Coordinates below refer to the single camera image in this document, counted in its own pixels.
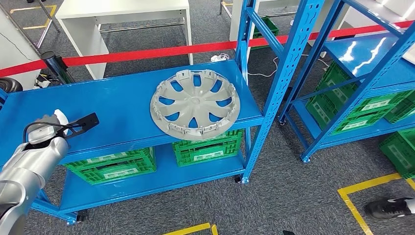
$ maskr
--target robotic arm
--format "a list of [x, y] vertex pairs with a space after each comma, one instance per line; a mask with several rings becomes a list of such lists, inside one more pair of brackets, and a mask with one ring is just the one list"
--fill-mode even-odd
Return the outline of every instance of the robotic arm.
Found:
[[69, 124], [62, 124], [65, 121], [59, 120], [58, 116], [45, 115], [27, 125], [23, 131], [23, 143], [0, 172], [0, 235], [24, 234], [31, 204], [68, 152], [66, 140], [99, 124], [95, 113]]

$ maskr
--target red rope barrier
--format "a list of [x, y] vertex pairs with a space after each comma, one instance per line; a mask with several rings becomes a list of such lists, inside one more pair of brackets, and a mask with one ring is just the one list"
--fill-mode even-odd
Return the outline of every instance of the red rope barrier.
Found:
[[[413, 21], [403, 21], [395, 23], [395, 25], [401, 28], [407, 28], [412, 24]], [[341, 37], [341, 36], [351, 36], [362, 33], [372, 33], [385, 31], [385, 29], [380, 25], [364, 26], [359, 28], [345, 28], [339, 30], [333, 30], [330, 32], [329, 38]], [[318, 32], [311, 33], [309, 40], [314, 40], [318, 36]], [[281, 44], [287, 42], [288, 35], [277, 36], [278, 41]], [[249, 41], [250, 47], [257, 46], [266, 46], [268, 45], [267, 41], [264, 38], [251, 39]], [[219, 43], [206, 43], [198, 44], [192, 46], [181, 46], [181, 47], [166, 47], [159, 49], [150, 49], [150, 50], [138, 50], [138, 51], [127, 51], [119, 53], [110, 53], [105, 55], [90, 55], [90, 56], [81, 56], [81, 57], [69, 57], [64, 58], [64, 62], [67, 66], [81, 66], [87, 64], [98, 64], [98, 63], [111, 63], [111, 62], [121, 62], [128, 60], [140, 60], [140, 59], [149, 59], [156, 57], [165, 57], [165, 56], [174, 56], [174, 55], [183, 55], [189, 53], [201, 53], [208, 51], [219, 51], [227, 49], [235, 49], [236, 41], [231, 42], [219, 42]], [[42, 60], [29, 62], [22, 65], [16, 65], [13, 67], [5, 68], [0, 70], [0, 77], [6, 77], [18, 73], [45, 69], [46, 64]]]

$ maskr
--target stanchion post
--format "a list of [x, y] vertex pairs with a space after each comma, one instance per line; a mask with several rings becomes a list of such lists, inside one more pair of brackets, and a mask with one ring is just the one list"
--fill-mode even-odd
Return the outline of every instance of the stanchion post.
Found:
[[53, 51], [47, 51], [41, 55], [41, 59], [56, 75], [61, 84], [75, 83], [75, 80], [68, 73], [68, 67], [65, 65], [61, 56], [56, 56]]

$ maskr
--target floor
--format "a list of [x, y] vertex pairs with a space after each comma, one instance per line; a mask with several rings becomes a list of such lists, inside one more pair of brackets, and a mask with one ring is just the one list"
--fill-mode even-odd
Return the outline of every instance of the floor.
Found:
[[[45, 5], [59, 7], [61, 2], [47, 0]], [[189, 2], [193, 43], [226, 41], [230, 19], [225, 12], [218, 15], [219, 0]], [[24, 0], [4, 0], [3, 4], [8, 9], [36, 5]], [[260, 15], [291, 10], [261, 10]], [[46, 20], [41, 11], [15, 14], [17, 21], [24, 26], [42, 25]], [[292, 19], [273, 18], [281, 35], [288, 33]], [[32, 39], [38, 40], [42, 29], [30, 29], [27, 32]], [[184, 33], [177, 26], [107, 33], [103, 37], [110, 52], [185, 45]], [[53, 28], [41, 50], [53, 50], [63, 57], [77, 55], [66, 35], [56, 33]], [[234, 56], [232, 50], [222, 52]], [[195, 54], [194, 61], [207, 62], [214, 54], [218, 53]], [[270, 74], [275, 69], [273, 58], [274, 54], [268, 48], [253, 50], [248, 65], [250, 73]], [[112, 63], [107, 66], [105, 75], [115, 76], [187, 63], [186, 55]], [[316, 63], [304, 93], [314, 89], [325, 67], [321, 62]], [[69, 72], [78, 81], [91, 79], [85, 67], [70, 68]], [[265, 88], [270, 87], [271, 81], [271, 78], [263, 76], [250, 76], [250, 88], [259, 105], [264, 104], [268, 94]], [[88, 219], [73, 226], [67, 226], [65, 222], [49, 215], [30, 211], [25, 232], [28, 235], [160, 235], [209, 222], [217, 226], [220, 235], [276, 235], [281, 234], [282, 230], [293, 231], [296, 235], [364, 235], [365, 232], [340, 197], [338, 189], [396, 173], [378, 148], [383, 138], [320, 150], [313, 155], [311, 163], [303, 164], [299, 159], [301, 145], [290, 126], [280, 126], [274, 122], [247, 185], [236, 184], [232, 178], [225, 178], [101, 206], [90, 209]], [[58, 167], [46, 186], [46, 192], [55, 203], [59, 202], [64, 177], [65, 169]], [[375, 199], [415, 197], [415, 191], [405, 180], [393, 180], [348, 196], [374, 235], [414, 234], [415, 223], [411, 217], [378, 221], [367, 217], [362, 210], [365, 203]], [[212, 233], [203, 230], [193, 234]]]

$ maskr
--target blue metal shelf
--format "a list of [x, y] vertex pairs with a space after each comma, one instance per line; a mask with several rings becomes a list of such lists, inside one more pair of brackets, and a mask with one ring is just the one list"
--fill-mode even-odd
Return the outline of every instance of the blue metal shelf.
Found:
[[[302, 123], [305, 125], [311, 136], [314, 139], [317, 139], [322, 130], [315, 122], [313, 116], [311, 116], [311, 114], [306, 109], [306, 103], [307, 101], [294, 102], [294, 109], [300, 116]], [[393, 124], [382, 118], [372, 126], [332, 135], [319, 145], [319, 149], [335, 146], [342, 143], [358, 141], [412, 127], [415, 127], [414, 116], [409, 116]]]
[[156, 172], [106, 184], [90, 185], [68, 171], [60, 212], [78, 211], [244, 172], [241, 154], [184, 167], [177, 166], [171, 144], [156, 146], [155, 154]]
[[[330, 31], [345, 3], [377, 22], [391, 33], [327, 41]], [[318, 149], [415, 126], [414, 117], [406, 118], [395, 124], [390, 124], [385, 119], [381, 119], [372, 126], [332, 135], [336, 127], [364, 100], [384, 94], [415, 90], [415, 66], [402, 58], [402, 55], [414, 43], [415, 24], [403, 30], [393, 23], [382, 19], [381, 15], [367, 9], [355, 0], [334, 0], [278, 118], [281, 124], [287, 121], [292, 125], [294, 132], [303, 144], [305, 150], [301, 154], [301, 160], [304, 163], [309, 162], [310, 156]], [[350, 76], [350, 79], [318, 92], [299, 97], [306, 78], [322, 51], [327, 51], [334, 62]], [[305, 107], [308, 99], [316, 94], [335, 89], [350, 82], [358, 83], [359, 87], [337, 111], [327, 126], [323, 130], [320, 129]], [[301, 121], [311, 134], [313, 138], [311, 143], [307, 142], [303, 133], [290, 117], [292, 108], [297, 111]]]
[[[326, 42], [324, 50], [351, 78], [363, 78], [373, 71], [397, 39], [391, 33], [374, 34]], [[415, 65], [400, 58], [367, 96], [414, 90], [415, 80], [409, 74], [415, 74]]]
[[[324, 0], [301, 0], [289, 37], [283, 46], [254, 11], [255, 0], [244, 0], [235, 61], [197, 64], [165, 70], [118, 76], [46, 89], [5, 94], [0, 90], [0, 165], [13, 154], [22, 141], [22, 130], [44, 114], [62, 110], [69, 120], [96, 112], [100, 124], [70, 139], [71, 149], [61, 164], [81, 159], [155, 146], [155, 173], [139, 175], [101, 185], [89, 185], [68, 171], [61, 205], [38, 197], [33, 209], [76, 222], [76, 211], [126, 199], [162, 192], [192, 184], [239, 175], [249, 182], [277, 110], [300, 61]], [[252, 23], [264, 35], [279, 57], [278, 69], [260, 111], [248, 83], [247, 51]], [[181, 70], [213, 70], [235, 87], [240, 99], [240, 113], [231, 129], [245, 128], [245, 156], [178, 167], [170, 144], [177, 139], [162, 132], [150, 116], [150, 100], [157, 85]], [[258, 126], [251, 142], [250, 128]]]
[[[33, 117], [52, 114], [55, 109], [68, 114], [69, 120], [96, 112], [100, 121], [90, 131], [69, 140], [71, 148], [61, 164], [176, 141], [155, 125], [149, 104], [161, 81], [186, 69], [214, 70], [234, 84], [241, 110], [232, 129], [262, 123], [263, 115], [233, 60], [130, 74], [9, 94], [0, 112], [0, 165], [22, 142], [22, 131], [34, 121]], [[42, 105], [34, 100], [43, 100]]]

